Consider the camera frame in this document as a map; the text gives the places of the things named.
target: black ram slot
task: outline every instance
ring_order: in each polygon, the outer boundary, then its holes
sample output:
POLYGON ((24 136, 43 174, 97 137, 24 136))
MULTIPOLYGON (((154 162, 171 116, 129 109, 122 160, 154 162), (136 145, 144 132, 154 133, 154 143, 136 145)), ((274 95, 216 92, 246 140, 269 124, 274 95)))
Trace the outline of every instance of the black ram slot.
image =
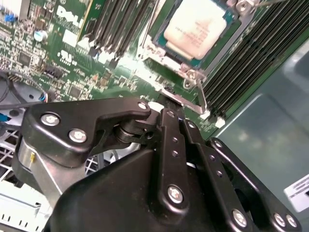
POLYGON ((295 27, 299 27, 298 23, 302 22, 306 18, 307 8, 301 6, 300 10, 297 12, 298 17, 296 16, 293 20, 287 20, 286 24, 282 24, 284 30, 281 30, 275 39, 271 40, 270 43, 266 43, 266 47, 259 53, 259 56, 253 58, 248 63, 249 68, 242 68, 238 78, 238 81, 229 87, 228 91, 224 93, 224 96, 220 98, 218 102, 213 102, 213 106, 216 108, 222 108, 224 104, 239 90, 243 87, 244 84, 251 81, 251 74, 258 71, 259 67, 267 62, 267 59, 272 59, 269 57, 269 54, 274 54, 277 50, 282 50, 280 45, 285 41, 291 38, 291 33, 295 30, 295 27))
POLYGON ((271 66, 274 62, 280 57, 284 51, 297 39, 297 37, 303 33, 309 26, 308 15, 304 16, 304 20, 301 24, 294 26, 293 33, 288 33, 285 36, 285 39, 281 40, 283 44, 280 44, 280 47, 277 47, 273 53, 269 54, 266 61, 263 62, 263 67, 254 69, 252 77, 249 82, 246 82, 245 85, 239 90, 235 91, 231 96, 232 98, 228 101, 223 102, 218 108, 221 112, 225 113, 241 96, 244 94, 255 82, 256 80, 271 66))
POLYGON ((309 2, 275 4, 204 88, 209 108, 226 111, 278 60, 308 26, 309 2))
MULTIPOLYGON (((298 10, 298 8, 301 8, 301 7, 302 5, 298 4, 296 5, 294 10, 298 10)), ((220 104, 220 102, 217 103, 219 100, 226 99, 226 97, 230 96, 230 92, 232 90, 231 87, 233 85, 235 85, 236 88, 239 88, 240 83, 243 83, 244 81, 247 81, 249 79, 250 76, 248 76, 247 74, 243 74, 243 73, 248 72, 248 67, 249 68, 256 67, 257 65, 259 65, 259 63, 261 63, 260 61, 260 59, 262 59, 261 56, 263 57, 265 55, 265 53, 267 52, 267 46, 269 47, 268 42, 271 42, 272 41, 271 39, 275 35, 276 35, 276 38, 281 39, 281 35, 279 35, 280 32, 283 33, 285 30, 288 30, 289 25, 293 24, 293 20, 290 20, 293 16, 294 16, 293 14, 289 14, 284 18, 284 20, 287 22, 288 25, 278 20, 277 24, 274 24, 274 25, 271 24, 271 28, 267 28, 269 31, 272 32, 272 34, 270 34, 270 36, 264 36, 260 40, 257 40, 259 44, 263 44, 263 45, 258 46, 258 50, 255 52, 255 54, 253 55, 252 52, 247 53, 246 56, 243 56, 242 59, 239 61, 241 63, 240 67, 232 70, 232 73, 228 72, 228 76, 232 76, 233 80, 227 82, 227 84, 223 88, 218 88, 216 90, 215 94, 213 95, 214 98, 212 100, 209 99, 211 105, 215 107, 218 104, 220 104)))
POLYGON ((123 34, 124 34, 124 29, 126 27, 126 24, 129 20, 130 17, 132 17, 132 12, 136 6, 137 2, 135 2, 135 0, 131 0, 129 7, 127 8, 125 17, 123 17, 119 29, 117 30, 116 35, 113 37, 112 41, 110 42, 109 45, 107 45, 108 47, 111 48, 109 49, 110 52, 114 52, 117 50, 117 48, 120 46, 120 42, 122 40, 123 34))
POLYGON ((124 53, 126 52, 128 46, 129 46, 129 43, 130 43, 133 35, 135 34, 138 26, 140 25, 140 22, 145 17, 145 13, 146 13, 150 4, 151 4, 151 0, 144 0, 143 1, 142 6, 141 6, 139 12, 137 13, 137 15, 135 16, 134 22, 132 23, 132 26, 131 26, 128 34, 124 37, 123 43, 119 46, 118 50, 116 51, 117 57, 122 57, 124 55, 124 53))
POLYGON ((122 13, 123 8, 125 7, 127 0, 117 0, 117 4, 112 12, 109 23, 102 34, 101 38, 98 40, 101 47, 105 47, 109 42, 113 34, 116 33, 117 23, 119 23, 118 16, 122 13))
POLYGON ((96 23, 94 28, 94 34, 90 37, 90 40, 98 40, 105 33, 105 30, 110 23, 110 19, 112 17, 112 13, 117 6, 118 0, 107 0, 104 4, 103 10, 100 14, 99 20, 96 23))
POLYGON ((272 6, 264 15, 263 17, 258 21, 257 25, 251 30, 249 35, 244 39, 244 41, 236 48, 236 50, 233 52, 231 57, 222 65, 222 67, 219 69, 219 71, 216 73, 216 75, 207 83, 207 85, 204 88, 205 97, 212 94, 212 90, 215 89, 220 82, 223 80, 222 74, 226 72, 226 69, 228 67, 231 67, 232 63, 237 62, 237 57, 244 53, 244 50, 247 48, 248 44, 251 43, 248 38, 256 37, 259 31, 262 29, 262 26, 269 22, 269 19, 275 18, 280 11, 282 10, 282 6, 286 5, 287 3, 279 3, 274 6, 272 6))
MULTIPOLYGON (((276 9, 276 13, 272 14, 273 17, 269 18, 268 21, 264 21, 262 22, 262 24, 266 24, 266 25, 271 25, 271 24, 278 24, 280 21, 276 20, 276 18, 278 18, 278 16, 281 14, 283 8, 277 8, 276 9)), ((265 29, 267 29, 267 26, 260 28, 262 31, 264 31, 265 29)), ((209 102, 213 101, 213 97, 216 97, 218 93, 221 93, 223 90, 222 88, 224 88, 226 85, 228 85, 229 83, 232 83, 233 80, 233 74, 232 73, 238 73, 239 70, 236 66, 238 65, 242 65, 243 62, 246 62, 247 60, 242 59, 243 56, 245 54, 249 54, 251 57, 253 56, 253 54, 255 54, 260 48, 258 46, 258 43, 255 42, 259 36, 261 36, 262 34, 258 34, 257 30, 253 31, 252 33, 250 33, 248 36, 246 36, 246 38, 244 38, 244 42, 242 42, 243 47, 242 50, 238 53, 238 54, 233 54, 231 61, 229 63, 229 65, 225 68, 222 69, 221 73, 217 73, 212 79, 216 78, 217 76, 220 77, 220 80, 217 81, 216 83, 214 83, 214 85, 211 87, 211 89, 206 93, 206 99, 209 102)))

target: capacitor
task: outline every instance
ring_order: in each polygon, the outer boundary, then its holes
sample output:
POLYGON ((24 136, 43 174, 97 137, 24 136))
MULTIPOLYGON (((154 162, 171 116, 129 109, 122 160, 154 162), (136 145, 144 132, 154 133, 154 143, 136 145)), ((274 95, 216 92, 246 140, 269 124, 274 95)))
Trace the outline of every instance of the capacitor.
POLYGON ((34 39, 38 42, 43 42, 47 39, 48 34, 45 30, 35 31, 33 35, 34 39))

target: motherboard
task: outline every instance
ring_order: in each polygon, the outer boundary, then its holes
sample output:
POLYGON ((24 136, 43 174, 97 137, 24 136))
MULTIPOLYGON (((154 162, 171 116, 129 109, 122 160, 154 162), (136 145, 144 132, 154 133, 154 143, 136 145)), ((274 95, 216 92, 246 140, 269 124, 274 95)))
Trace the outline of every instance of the motherboard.
POLYGON ((53 101, 163 94, 208 138, 309 37, 307 0, 266 3, 2 0, 0 69, 53 101))

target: sticker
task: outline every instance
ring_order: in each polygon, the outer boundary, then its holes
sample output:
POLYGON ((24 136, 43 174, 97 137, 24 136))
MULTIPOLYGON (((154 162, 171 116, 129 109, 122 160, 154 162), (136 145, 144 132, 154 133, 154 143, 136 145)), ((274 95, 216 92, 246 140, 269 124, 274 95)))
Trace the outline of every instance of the sticker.
POLYGON ((309 208, 309 174, 284 190, 296 212, 309 208))
POLYGON ((76 47, 77 35, 66 29, 62 38, 62 42, 71 45, 72 47, 76 47))

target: gray metal panel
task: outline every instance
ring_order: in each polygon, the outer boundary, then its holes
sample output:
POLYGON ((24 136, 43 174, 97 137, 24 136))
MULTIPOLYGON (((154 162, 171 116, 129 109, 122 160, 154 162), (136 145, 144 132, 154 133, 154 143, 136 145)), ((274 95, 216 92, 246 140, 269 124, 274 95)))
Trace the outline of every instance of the gray metal panel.
POLYGON ((227 121, 219 137, 309 231, 283 190, 309 174, 309 40, 227 121))

